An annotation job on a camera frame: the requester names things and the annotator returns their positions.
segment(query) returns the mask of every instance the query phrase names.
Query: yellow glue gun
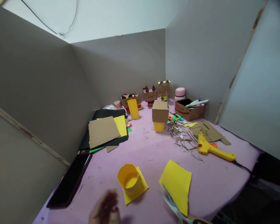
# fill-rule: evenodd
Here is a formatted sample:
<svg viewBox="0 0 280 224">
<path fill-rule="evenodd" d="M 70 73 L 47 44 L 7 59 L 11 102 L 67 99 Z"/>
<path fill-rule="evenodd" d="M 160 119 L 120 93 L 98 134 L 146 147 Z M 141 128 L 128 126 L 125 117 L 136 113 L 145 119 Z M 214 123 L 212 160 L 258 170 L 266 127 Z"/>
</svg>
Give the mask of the yellow glue gun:
<svg viewBox="0 0 280 224">
<path fill-rule="evenodd" d="M 219 156 L 230 162 L 236 159 L 235 154 L 223 152 L 208 143 L 205 138 L 205 134 L 202 131 L 198 135 L 198 150 L 200 154 L 207 155 L 208 152 L 211 152 L 212 154 L 215 154 L 216 156 Z"/>
</svg>

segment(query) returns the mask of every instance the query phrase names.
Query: wire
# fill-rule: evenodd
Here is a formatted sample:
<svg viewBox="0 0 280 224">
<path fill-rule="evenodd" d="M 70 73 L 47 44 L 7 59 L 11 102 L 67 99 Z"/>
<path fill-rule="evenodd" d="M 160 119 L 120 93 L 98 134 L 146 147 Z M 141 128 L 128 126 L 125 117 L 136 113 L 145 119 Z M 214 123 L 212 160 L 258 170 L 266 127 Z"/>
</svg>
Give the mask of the wire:
<svg viewBox="0 0 280 224">
<path fill-rule="evenodd" d="M 29 6 L 23 1 L 23 0 L 21 0 L 27 7 L 28 7 L 28 9 L 30 9 L 29 8 Z M 32 9 L 30 9 L 30 11 L 46 26 L 46 27 L 48 27 L 33 11 L 32 11 Z M 53 33 L 55 33 L 55 34 L 57 34 L 55 31 L 53 31 L 50 27 L 48 27 L 48 29 L 49 30 L 51 30 Z"/>
<path fill-rule="evenodd" d="M 59 33 L 61 36 L 65 36 L 66 34 L 68 34 L 69 33 L 69 31 L 70 31 L 70 29 L 71 29 L 71 27 L 72 27 L 72 25 L 74 24 L 74 21 L 75 21 L 75 19 L 76 19 L 76 17 L 77 17 L 77 13 L 78 13 L 78 4 L 79 4 L 79 0 L 77 0 L 77 2 L 76 2 L 76 12 L 75 12 L 75 16 L 74 16 L 74 19 L 72 20 L 72 24 L 69 26 L 69 28 L 68 28 L 68 32 L 67 33 Z"/>
<path fill-rule="evenodd" d="M 251 170 L 249 170 L 247 167 L 245 167 L 245 166 L 243 166 L 243 165 L 241 165 L 241 164 L 239 164 L 237 161 L 232 161 L 235 165 L 237 165 L 237 166 L 239 166 L 239 167 L 241 167 L 241 168 L 243 168 L 243 169 L 245 169 L 245 170 L 247 170 L 249 173 L 250 173 L 250 175 L 252 176 L 252 172 L 251 172 Z"/>
</svg>

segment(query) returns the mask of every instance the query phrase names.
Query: plastic bag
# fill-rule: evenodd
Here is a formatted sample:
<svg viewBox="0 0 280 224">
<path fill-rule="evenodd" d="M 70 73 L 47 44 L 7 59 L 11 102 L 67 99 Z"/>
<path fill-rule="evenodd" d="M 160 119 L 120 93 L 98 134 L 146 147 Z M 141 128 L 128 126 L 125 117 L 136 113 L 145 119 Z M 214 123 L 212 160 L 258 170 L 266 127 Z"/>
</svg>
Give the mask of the plastic bag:
<svg viewBox="0 0 280 224">
<path fill-rule="evenodd" d="M 103 109 L 107 109 L 107 110 L 117 110 L 115 106 L 113 105 L 107 105 L 105 106 Z"/>
</svg>

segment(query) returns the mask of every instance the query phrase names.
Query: gray wall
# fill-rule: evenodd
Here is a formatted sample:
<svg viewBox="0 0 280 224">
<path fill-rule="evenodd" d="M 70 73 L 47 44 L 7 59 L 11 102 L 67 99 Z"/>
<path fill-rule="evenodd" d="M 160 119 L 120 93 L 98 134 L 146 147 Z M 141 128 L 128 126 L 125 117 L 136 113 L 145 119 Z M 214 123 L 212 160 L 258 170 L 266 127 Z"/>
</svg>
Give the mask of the gray wall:
<svg viewBox="0 0 280 224">
<path fill-rule="evenodd" d="M 70 44 L 2 7 L 0 107 L 68 162 L 99 109 Z"/>
<path fill-rule="evenodd" d="M 205 118 L 211 122 L 245 53 L 262 2 L 191 0 L 166 28 L 171 91 L 184 87 L 188 97 L 209 100 Z"/>
<path fill-rule="evenodd" d="M 101 106 L 165 79 L 165 30 L 72 44 Z"/>
<path fill-rule="evenodd" d="M 280 159 L 280 0 L 270 0 L 219 124 Z"/>
<path fill-rule="evenodd" d="M 32 223 L 66 168 L 0 117 L 0 223 Z"/>
</svg>

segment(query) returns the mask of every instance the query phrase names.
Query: white ceiling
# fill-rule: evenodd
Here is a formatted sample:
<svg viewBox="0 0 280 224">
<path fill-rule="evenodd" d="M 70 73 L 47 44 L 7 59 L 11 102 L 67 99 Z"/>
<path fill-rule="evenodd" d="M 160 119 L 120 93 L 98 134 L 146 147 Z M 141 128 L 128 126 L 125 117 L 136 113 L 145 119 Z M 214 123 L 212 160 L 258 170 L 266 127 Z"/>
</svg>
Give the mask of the white ceiling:
<svg viewBox="0 0 280 224">
<path fill-rule="evenodd" d="M 56 33 L 68 31 L 76 0 L 24 2 Z M 188 0 L 79 0 L 76 21 L 65 37 L 45 27 L 21 0 L 7 0 L 3 7 L 66 42 L 75 43 L 166 28 L 187 3 Z"/>
</svg>

